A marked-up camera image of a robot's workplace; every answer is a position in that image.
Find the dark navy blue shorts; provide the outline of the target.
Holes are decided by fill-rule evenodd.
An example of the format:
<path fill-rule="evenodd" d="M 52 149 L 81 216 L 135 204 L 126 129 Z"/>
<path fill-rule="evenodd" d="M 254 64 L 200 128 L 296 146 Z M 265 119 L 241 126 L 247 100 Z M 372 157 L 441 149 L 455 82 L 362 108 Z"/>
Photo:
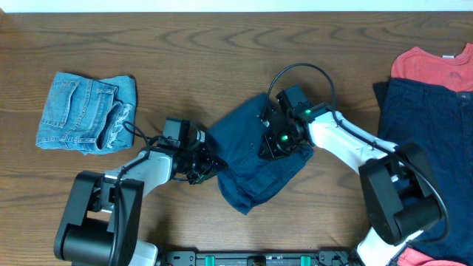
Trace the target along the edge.
<path fill-rule="evenodd" d="M 247 100 L 207 130 L 217 156 L 228 164 L 217 174 L 221 194 L 244 215 L 278 194 L 314 155 L 306 145 L 281 160 L 259 158 L 262 136 L 270 131 L 258 118 L 265 99 L 265 94 L 259 94 Z"/>

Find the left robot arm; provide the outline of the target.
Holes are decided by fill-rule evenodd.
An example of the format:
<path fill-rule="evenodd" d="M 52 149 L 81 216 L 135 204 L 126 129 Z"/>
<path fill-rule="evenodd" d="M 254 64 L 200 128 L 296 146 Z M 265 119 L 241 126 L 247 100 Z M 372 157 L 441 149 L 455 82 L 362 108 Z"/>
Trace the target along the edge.
<path fill-rule="evenodd" d="M 73 265 L 158 265 L 158 247 L 138 238 L 143 198 L 175 174 L 196 185 L 226 167 L 205 145 L 191 151 L 148 146 L 120 168 L 82 171 L 55 237 L 55 257 Z"/>

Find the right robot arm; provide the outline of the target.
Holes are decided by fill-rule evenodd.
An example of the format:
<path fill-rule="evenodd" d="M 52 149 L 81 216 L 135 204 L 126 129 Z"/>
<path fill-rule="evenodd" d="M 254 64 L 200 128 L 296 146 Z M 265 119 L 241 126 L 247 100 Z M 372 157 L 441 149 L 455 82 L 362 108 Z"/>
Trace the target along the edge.
<path fill-rule="evenodd" d="M 289 157 L 309 144 L 330 152 L 360 177 L 369 233 L 353 253 L 318 253 L 318 265 L 388 265 L 410 241 L 449 218 L 420 146 L 381 140 L 327 103 L 283 103 L 280 110 L 265 106 L 259 117 L 270 129 L 262 137 L 262 159 Z"/>

